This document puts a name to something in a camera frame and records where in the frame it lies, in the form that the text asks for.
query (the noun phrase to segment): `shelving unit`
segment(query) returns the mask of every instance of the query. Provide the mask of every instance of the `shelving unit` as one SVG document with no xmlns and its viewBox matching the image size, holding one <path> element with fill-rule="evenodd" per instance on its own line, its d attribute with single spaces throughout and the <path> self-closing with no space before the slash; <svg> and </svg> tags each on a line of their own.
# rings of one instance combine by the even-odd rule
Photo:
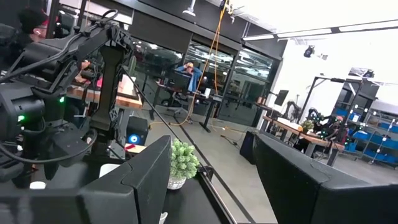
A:
<svg viewBox="0 0 398 224">
<path fill-rule="evenodd" d="M 354 134 L 356 153 L 360 158 L 370 159 L 398 167 L 398 114 L 370 109 L 362 131 Z"/>
</svg>

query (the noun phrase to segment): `green succulent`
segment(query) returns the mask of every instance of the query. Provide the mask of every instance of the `green succulent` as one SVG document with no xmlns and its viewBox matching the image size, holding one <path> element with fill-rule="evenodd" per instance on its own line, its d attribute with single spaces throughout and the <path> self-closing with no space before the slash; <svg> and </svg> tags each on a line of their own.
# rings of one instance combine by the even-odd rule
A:
<svg viewBox="0 0 398 224">
<path fill-rule="evenodd" d="M 195 148 L 175 139 L 172 144 L 170 176 L 191 179 L 197 174 L 199 160 L 192 154 Z"/>
<path fill-rule="evenodd" d="M 303 127 L 304 130 L 310 130 L 313 129 L 313 122 L 310 120 L 305 120 L 302 124 L 301 127 Z"/>
</svg>

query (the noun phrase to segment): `white pot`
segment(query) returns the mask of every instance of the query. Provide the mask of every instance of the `white pot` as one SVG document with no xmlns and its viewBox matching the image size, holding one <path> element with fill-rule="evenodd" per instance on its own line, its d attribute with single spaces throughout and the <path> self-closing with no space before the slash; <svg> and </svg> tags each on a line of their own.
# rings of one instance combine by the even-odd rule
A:
<svg viewBox="0 0 398 224">
<path fill-rule="evenodd" d="M 169 184 L 168 184 L 167 188 L 170 190 L 180 189 L 182 187 L 182 185 L 184 185 L 186 180 L 187 180 L 186 177 L 184 177 L 184 178 L 170 177 Z"/>
</svg>

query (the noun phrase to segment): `potted plant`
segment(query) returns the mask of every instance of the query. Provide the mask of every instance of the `potted plant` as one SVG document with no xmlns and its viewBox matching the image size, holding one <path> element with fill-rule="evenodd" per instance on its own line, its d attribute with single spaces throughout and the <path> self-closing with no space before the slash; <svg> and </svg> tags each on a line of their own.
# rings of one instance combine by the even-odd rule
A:
<svg viewBox="0 0 398 224">
<path fill-rule="evenodd" d="M 303 133 L 306 134 L 310 129 L 313 129 L 313 122 L 310 120 L 305 120 L 301 127 L 303 127 Z"/>
<path fill-rule="evenodd" d="M 194 149 L 193 146 L 189 146 L 185 142 L 180 142 L 178 139 L 174 140 L 168 189 L 180 189 L 187 179 L 191 179 L 197 174 L 199 161 L 192 154 Z"/>
</svg>

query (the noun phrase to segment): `ceiling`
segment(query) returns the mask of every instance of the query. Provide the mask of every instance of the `ceiling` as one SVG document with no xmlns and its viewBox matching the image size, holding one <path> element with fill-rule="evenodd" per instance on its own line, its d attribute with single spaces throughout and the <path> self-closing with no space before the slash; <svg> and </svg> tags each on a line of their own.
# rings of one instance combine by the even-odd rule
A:
<svg viewBox="0 0 398 224">
<path fill-rule="evenodd" d="M 221 0 L 207 0 L 217 6 Z M 396 0 L 230 0 L 234 14 L 271 32 L 291 32 L 322 27 L 398 19 Z"/>
</svg>

